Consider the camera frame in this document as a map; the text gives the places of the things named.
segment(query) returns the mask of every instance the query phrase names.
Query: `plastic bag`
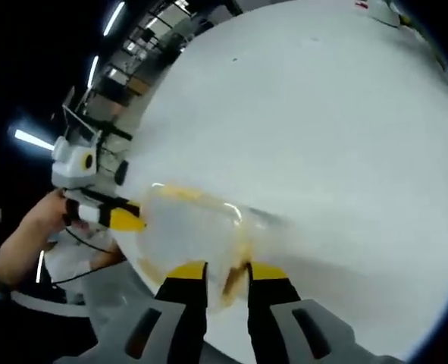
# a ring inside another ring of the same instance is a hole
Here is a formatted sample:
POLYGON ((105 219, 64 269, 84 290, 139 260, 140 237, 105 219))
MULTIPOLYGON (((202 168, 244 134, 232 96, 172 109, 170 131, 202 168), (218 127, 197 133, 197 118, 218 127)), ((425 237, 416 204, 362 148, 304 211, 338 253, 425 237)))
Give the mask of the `plastic bag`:
POLYGON ((138 236, 139 267, 155 283, 189 261, 208 262, 209 312, 247 296, 246 263, 283 237, 283 221, 199 190, 153 184, 141 202, 147 228, 138 236))

